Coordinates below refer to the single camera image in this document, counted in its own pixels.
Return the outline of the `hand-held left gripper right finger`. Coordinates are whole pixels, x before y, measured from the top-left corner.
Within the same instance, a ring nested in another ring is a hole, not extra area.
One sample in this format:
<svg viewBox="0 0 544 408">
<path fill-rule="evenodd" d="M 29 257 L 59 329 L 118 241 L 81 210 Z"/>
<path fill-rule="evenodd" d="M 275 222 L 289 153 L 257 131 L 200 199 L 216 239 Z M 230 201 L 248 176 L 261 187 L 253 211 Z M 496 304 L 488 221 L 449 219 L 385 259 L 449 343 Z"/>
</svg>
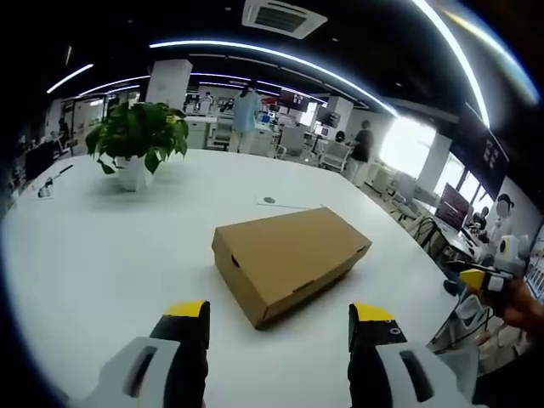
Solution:
<svg viewBox="0 0 544 408">
<path fill-rule="evenodd" d="M 348 381 L 353 407 L 466 407 L 456 374 L 425 345 L 406 340 L 394 316 L 348 307 Z"/>
</svg>

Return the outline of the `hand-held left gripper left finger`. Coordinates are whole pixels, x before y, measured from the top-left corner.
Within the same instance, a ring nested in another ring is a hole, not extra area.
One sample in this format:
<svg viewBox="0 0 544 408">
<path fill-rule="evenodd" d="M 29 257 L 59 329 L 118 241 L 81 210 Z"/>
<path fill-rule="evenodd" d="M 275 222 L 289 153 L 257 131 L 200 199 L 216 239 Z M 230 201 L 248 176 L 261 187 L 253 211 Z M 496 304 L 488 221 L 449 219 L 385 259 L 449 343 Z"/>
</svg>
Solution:
<svg viewBox="0 0 544 408">
<path fill-rule="evenodd" d="M 177 303 L 101 368 L 84 407 L 203 407 L 211 307 Z"/>
</svg>

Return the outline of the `person's right hand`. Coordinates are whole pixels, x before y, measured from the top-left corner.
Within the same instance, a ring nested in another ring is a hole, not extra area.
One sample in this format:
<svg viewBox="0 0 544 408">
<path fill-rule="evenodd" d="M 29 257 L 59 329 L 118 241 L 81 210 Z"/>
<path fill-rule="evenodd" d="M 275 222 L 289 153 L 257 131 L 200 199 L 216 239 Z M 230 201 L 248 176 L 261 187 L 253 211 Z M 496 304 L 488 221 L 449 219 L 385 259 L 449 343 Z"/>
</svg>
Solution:
<svg viewBox="0 0 544 408">
<path fill-rule="evenodd" d="M 543 336 L 543 305 L 531 296 L 521 279 L 507 282 L 498 315 L 508 325 L 531 336 Z"/>
</svg>

